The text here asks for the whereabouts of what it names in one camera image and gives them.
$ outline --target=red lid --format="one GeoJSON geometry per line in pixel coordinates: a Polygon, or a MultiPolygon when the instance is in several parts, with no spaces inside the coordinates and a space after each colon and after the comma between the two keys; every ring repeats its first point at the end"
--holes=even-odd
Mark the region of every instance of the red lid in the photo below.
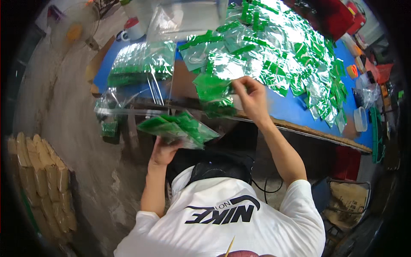
{"type": "Polygon", "coordinates": [[[124,29],[126,28],[131,28],[132,26],[136,25],[137,23],[139,23],[139,20],[137,19],[137,17],[134,18],[130,18],[126,24],[124,24],[124,29]]]}

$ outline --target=toothpick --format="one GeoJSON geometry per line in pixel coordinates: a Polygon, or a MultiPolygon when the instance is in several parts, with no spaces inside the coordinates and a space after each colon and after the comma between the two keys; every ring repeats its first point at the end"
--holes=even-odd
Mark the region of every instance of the toothpick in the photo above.
{"type": "Polygon", "coordinates": [[[230,244],[230,246],[229,246],[229,248],[228,248],[228,250],[227,250],[227,252],[226,252],[226,255],[224,255],[224,257],[227,257],[227,256],[228,256],[228,254],[229,254],[229,252],[230,252],[230,250],[231,250],[231,247],[233,246],[234,238],[236,238],[236,237],[234,236],[234,237],[233,237],[233,240],[231,240],[231,244],[230,244]]]}

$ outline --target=white mug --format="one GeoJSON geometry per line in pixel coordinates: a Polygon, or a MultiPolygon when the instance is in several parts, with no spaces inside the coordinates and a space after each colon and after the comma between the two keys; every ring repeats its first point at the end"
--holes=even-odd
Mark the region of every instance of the white mug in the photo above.
{"type": "Polygon", "coordinates": [[[137,40],[144,36],[144,30],[136,17],[130,18],[124,25],[124,30],[120,34],[123,41],[137,40]]]}

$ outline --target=person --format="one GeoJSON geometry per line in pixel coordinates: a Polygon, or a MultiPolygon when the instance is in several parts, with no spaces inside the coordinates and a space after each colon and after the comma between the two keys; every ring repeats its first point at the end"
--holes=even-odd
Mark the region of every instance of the person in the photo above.
{"type": "Polygon", "coordinates": [[[265,86],[248,76],[233,80],[232,86],[246,115],[264,135],[287,187],[279,211],[257,198],[249,176],[241,172],[249,162],[239,163],[226,153],[229,164],[222,160],[196,164],[175,176],[170,181],[171,205],[164,214],[167,166],[183,149],[178,150],[179,143],[166,145],[157,138],[136,225],[117,246],[116,257],[214,257],[225,256],[228,248],[229,257],[321,256],[324,224],[314,206],[304,163],[270,119],[265,86]]]}

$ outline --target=cardboard box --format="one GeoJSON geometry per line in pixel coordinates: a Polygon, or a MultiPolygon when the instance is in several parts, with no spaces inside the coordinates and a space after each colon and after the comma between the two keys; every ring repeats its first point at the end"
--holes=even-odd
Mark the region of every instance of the cardboard box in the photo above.
{"type": "Polygon", "coordinates": [[[99,97],[99,89],[93,83],[94,77],[96,77],[97,73],[99,72],[100,66],[106,56],[108,50],[110,49],[111,45],[115,40],[115,36],[112,36],[107,43],[97,52],[97,54],[91,59],[88,63],[87,67],[85,68],[85,79],[91,85],[90,93],[93,94],[95,97],[99,97]]]}

